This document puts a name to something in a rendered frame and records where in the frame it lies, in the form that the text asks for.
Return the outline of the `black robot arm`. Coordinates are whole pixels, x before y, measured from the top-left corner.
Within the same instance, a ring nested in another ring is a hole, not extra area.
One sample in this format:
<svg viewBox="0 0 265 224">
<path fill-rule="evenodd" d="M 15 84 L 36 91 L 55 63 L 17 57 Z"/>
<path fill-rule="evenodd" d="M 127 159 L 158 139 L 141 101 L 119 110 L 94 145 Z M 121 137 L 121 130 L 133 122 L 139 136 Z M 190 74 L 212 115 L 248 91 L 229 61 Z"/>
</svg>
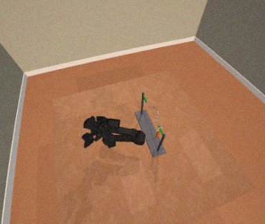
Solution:
<svg viewBox="0 0 265 224">
<path fill-rule="evenodd" d="M 98 121 L 106 121 L 112 127 L 112 130 L 102 138 L 103 144 L 105 144 L 108 149 L 115 147 L 116 141 L 133 142 L 140 146 L 144 145 L 146 135 L 141 130 L 119 127 L 120 119 L 107 119 L 104 116 L 96 116 L 95 120 L 95 117 L 91 116 L 84 121 L 83 128 L 89 129 L 91 131 L 93 127 L 98 126 Z M 112 133 L 120 135 L 113 135 Z"/>
</svg>

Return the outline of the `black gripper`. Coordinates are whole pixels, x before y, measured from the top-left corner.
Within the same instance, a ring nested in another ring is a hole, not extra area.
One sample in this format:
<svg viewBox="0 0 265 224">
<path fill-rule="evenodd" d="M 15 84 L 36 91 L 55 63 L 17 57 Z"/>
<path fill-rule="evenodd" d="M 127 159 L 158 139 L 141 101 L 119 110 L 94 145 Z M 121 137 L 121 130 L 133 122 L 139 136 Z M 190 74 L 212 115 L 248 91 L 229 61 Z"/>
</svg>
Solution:
<svg viewBox="0 0 265 224">
<path fill-rule="evenodd" d="M 93 141 L 97 142 L 103 136 L 107 135 L 112 130 L 112 127 L 106 121 L 98 121 L 98 126 L 91 129 L 91 133 L 85 133 L 82 135 L 82 139 L 85 141 L 84 148 L 86 149 Z M 95 139 L 93 136 L 96 136 Z"/>
</svg>

